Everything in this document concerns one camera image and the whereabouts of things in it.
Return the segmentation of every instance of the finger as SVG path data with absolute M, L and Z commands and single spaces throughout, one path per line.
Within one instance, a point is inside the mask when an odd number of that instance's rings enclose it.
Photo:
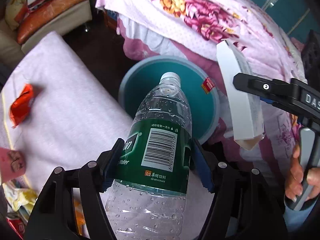
M 297 201 L 297 197 L 296 195 L 292 192 L 291 189 L 287 188 L 285 190 L 285 195 L 287 196 L 287 198 L 290 198 L 293 202 Z
M 297 143 L 293 148 L 292 157 L 297 159 L 299 156 L 300 156 L 300 145 L 299 143 Z
M 293 177 L 291 173 L 289 173 L 286 183 L 285 189 L 290 189 L 294 195 L 301 196 L 303 187 L 302 185 Z
M 308 171 L 307 182 L 309 185 L 320 187 L 320 168 L 311 168 Z
M 316 196 L 319 195 L 319 193 L 320 193 L 320 187 L 314 186 L 309 196 L 307 197 L 306 201 L 309 199 L 315 198 Z
M 292 158 L 290 166 L 290 172 L 292 176 L 296 179 L 297 182 L 301 183 L 303 180 L 303 169 L 299 163 L 299 160 L 297 158 Z

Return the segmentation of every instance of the bucket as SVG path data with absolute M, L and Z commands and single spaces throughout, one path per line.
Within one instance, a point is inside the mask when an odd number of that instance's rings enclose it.
M 154 56 L 135 64 L 122 79 L 119 104 L 134 118 L 140 103 L 159 84 L 161 76 L 166 72 L 175 72 L 180 76 L 181 89 L 191 110 L 192 136 L 201 144 L 205 143 L 218 125 L 219 97 L 215 87 L 206 94 L 202 84 L 208 75 L 186 59 Z

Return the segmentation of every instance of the dark floor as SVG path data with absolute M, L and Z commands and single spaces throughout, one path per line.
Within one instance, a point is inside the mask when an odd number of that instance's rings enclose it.
M 136 63 L 123 52 L 124 38 L 105 26 L 103 15 L 92 10 L 93 20 L 63 36 L 103 87 L 118 99 L 120 83 L 126 72 Z

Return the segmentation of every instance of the plastic water bottle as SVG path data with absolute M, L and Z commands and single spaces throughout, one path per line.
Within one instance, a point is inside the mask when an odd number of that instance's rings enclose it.
M 109 189 L 118 240 L 179 240 L 189 175 L 191 112 L 177 74 L 165 73 L 136 113 Z

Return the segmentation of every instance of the white box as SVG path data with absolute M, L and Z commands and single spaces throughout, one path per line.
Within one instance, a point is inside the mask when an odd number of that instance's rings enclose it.
M 251 68 L 244 55 L 228 40 L 217 45 L 217 59 L 230 105 L 234 140 L 244 149 L 251 150 L 263 139 L 260 98 L 239 91 L 233 85 L 236 74 L 252 75 Z

